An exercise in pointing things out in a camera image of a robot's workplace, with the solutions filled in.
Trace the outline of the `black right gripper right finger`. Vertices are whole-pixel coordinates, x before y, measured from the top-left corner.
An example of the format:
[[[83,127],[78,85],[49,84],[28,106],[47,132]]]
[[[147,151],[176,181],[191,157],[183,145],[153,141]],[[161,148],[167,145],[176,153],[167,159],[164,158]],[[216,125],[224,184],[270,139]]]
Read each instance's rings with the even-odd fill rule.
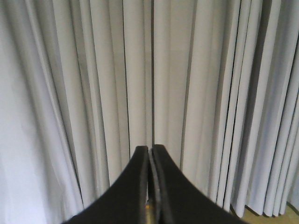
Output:
[[[202,194],[180,171],[163,145],[149,152],[159,224],[242,224]]]

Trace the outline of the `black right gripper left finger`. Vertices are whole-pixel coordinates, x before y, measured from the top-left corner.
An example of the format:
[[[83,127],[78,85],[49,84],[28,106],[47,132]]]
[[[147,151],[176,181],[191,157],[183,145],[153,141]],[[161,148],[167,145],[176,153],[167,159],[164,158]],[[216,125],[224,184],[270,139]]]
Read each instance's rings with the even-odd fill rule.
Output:
[[[144,224],[148,184],[147,146],[137,146],[114,184],[66,224]]]

